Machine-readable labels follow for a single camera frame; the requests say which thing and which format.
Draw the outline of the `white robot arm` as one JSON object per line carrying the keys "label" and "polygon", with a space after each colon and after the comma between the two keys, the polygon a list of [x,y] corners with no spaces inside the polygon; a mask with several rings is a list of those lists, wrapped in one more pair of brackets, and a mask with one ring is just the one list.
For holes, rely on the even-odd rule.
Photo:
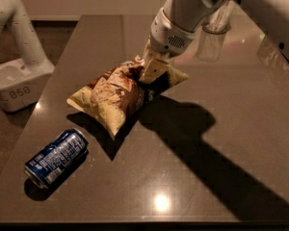
{"label": "white robot arm", "polygon": [[213,34],[224,32],[235,10],[244,12],[289,64],[289,0],[166,0],[150,27],[141,81],[150,84],[163,75],[199,26]]}

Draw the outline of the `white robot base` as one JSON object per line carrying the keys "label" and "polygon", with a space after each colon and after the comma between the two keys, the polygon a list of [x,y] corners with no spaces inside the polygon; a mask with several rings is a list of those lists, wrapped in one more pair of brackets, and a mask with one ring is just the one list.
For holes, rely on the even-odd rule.
{"label": "white robot base", "polygon": [[0,0],[0,35],[5,27],[18,56],[0,64],[0,107],[14,113],[39,101],[55,66],[46,57],[21,0]]}

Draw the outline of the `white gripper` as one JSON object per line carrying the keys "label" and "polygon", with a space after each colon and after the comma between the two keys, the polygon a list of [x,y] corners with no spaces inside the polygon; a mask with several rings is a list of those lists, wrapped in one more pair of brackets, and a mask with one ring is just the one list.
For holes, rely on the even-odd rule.
{"label": "white gripper", "polygon": [[150,40],[143,52],[144,72],[140,81],[150,84],[164,74],[170,64],[152,58],[155,54],[168,55],[170,58],[183,54],[195,38],[197,18],[194,15],[179,13],[168,15],[160,9],[150,28]]}

